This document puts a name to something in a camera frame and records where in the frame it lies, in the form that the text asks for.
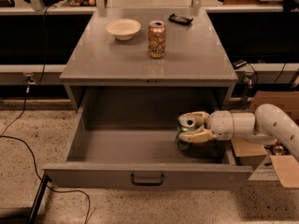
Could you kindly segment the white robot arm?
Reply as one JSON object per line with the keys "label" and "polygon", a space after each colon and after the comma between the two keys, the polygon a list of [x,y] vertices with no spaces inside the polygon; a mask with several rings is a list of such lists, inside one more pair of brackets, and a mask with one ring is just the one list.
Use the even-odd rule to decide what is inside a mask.
{"label": "white robot arm", "polygon": [[200,144],[234,137],[264,145],[279,141],[299,161],[299,126],[275,105],[259,105],[254,113],[227,110],[185,113],[178,117],[178,124],[181,142]]}

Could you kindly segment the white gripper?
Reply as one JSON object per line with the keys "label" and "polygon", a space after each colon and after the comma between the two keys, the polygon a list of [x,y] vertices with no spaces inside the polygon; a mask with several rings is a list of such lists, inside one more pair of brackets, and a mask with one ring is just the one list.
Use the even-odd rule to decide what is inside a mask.
{"label": "white gripper", "polygon": [[180,116],[180,124],[184,127],[200,126],[193,132],[182,133],[179,136],[181,140],[190,143],[205,143],[212,139],[227,141],[233,137],[235,128],[233,116],[229,111],[215,111],[209,116],[205,111],[186,113]]}

